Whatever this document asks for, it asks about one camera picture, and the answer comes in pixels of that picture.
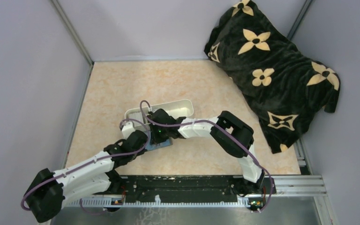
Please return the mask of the white plastic tray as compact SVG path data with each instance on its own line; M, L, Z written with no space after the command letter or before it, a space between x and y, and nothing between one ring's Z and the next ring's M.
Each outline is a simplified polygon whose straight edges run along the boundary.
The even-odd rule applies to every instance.
M142 103L142 108L138 106L137 108L127 110L125 112L125 119L135 119L144 122L144 124L149 124L145 117L143 117L141 111L143 111L145 115L148 115L149 112L155 112L158 109L165 110L170 116L174 118L191 117L194 114L194 106L192 102L188 99L182 99L157 105L148 105L147 103Z

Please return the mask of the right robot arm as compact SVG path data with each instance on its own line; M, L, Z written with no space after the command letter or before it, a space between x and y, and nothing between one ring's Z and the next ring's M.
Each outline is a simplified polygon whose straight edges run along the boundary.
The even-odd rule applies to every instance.
M263 188L265 172L254 155L254 131L229 111L210 119L175 119L158 109L149 112L146 120L150 123L153 143L167 138L213 138L227 154L237 158L247 191L258 193Z

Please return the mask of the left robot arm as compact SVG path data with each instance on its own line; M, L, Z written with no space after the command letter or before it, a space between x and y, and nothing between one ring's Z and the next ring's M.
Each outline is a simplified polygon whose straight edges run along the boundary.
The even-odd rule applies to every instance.
M116 168L143 154L149 142L149 133L136 130L74 166L54 172L47 168L39 171L23 196L22 209L31 211L36 221L43 223L75 200L106 191L118 193L122 182Z

